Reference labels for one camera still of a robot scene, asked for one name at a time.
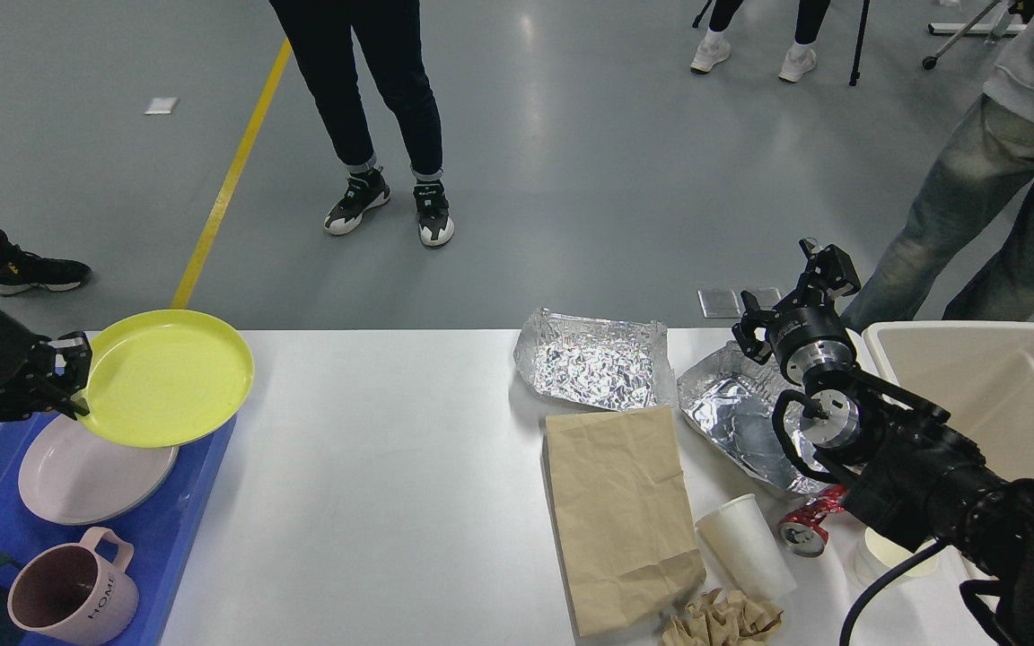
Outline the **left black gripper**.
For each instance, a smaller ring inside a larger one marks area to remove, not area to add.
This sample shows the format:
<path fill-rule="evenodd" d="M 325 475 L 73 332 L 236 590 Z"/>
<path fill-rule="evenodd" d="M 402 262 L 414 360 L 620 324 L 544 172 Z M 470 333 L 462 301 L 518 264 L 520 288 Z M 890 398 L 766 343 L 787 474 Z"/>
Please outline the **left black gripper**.
<path fill-rule="evenodd" d="M 86 402 L 73 395 L 87 384 L 91 362 L 83 332 L 50 339 L 0 310 L 0 423 L 48 412 L 88 416 Z"/>

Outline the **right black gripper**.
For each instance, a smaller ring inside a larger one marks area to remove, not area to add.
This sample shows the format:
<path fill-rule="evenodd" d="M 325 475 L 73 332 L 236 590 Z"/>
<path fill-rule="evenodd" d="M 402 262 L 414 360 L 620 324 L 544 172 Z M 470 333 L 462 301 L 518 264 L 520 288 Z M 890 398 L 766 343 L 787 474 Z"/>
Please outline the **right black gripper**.
<path fill-rule="evenodd" d="M 813 386 L 824 373 L 850 371 L 857 353 L 848 331 L 832 307 L 837 300 L 862 290 L 854 263 L 837 245 L 821 247 L 816 239 L 801 239 L 807 266 L 799 278 L 795 310 L 763 310 L 752 293 L 740 293 L 742 313 L 732 334 L 741 352 L 764 365 L 773 357 L 789 383 Z M 764 338 L 758 336 L 763 328 Z"/>

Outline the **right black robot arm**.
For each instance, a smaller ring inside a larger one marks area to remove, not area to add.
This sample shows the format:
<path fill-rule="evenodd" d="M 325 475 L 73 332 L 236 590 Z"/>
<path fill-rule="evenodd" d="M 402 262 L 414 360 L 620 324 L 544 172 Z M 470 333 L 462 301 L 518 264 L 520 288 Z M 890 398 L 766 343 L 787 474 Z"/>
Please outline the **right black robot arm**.
<path fill-rule="evenodd" d="M 1034 645 L 1034 478 L 995 475 L 948 410 L 862 371 L 834 308 L 861 287 L 853 262 L 834 245 L 800 246 L 795 289 L 771 310 L 742 293 L 734 338 L 755 363 L 776 359 L 791 383 L 772 413 L 788 461 L 843 485 L 842 507 L 911 552 L 854 602 L 838 641 L 850 642 L 866 604 L 902 573 L 952 546 L 984 573 L 959 587 L 980 628 L 1000 645 Z"/>

